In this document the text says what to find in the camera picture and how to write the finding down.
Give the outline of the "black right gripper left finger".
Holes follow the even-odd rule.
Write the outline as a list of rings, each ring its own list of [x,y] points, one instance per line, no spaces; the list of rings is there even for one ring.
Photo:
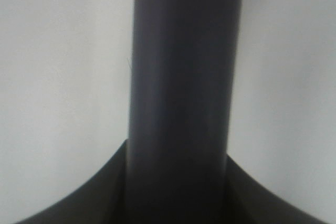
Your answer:
[[[70,195],[19,223],[125,223],[126,146],[124,141],[106,164]]]

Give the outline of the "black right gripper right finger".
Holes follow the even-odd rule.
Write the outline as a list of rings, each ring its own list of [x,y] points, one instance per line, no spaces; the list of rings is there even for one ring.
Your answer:
[[[279,198],[228,156],[223,223],[324,223]]]

